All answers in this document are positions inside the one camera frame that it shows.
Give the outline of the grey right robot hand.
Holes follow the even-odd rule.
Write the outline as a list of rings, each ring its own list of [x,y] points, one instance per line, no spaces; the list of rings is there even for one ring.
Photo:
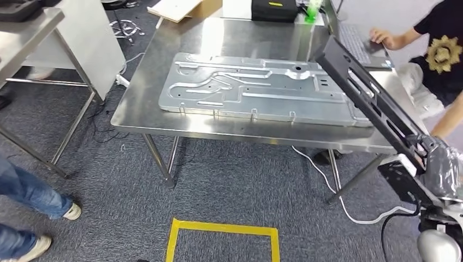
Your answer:
[[[425,156],[424,186],[443,200],[462,202],[462,152],[430,135],[409,135],[408,144],[420,146]]]

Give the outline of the person's right hand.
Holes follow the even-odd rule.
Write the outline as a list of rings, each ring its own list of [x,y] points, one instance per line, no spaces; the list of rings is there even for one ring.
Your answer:
[[[370,30],[370,42],[382,44],[388,50],[396,48],[395,37],[387,30],[372,28]]]

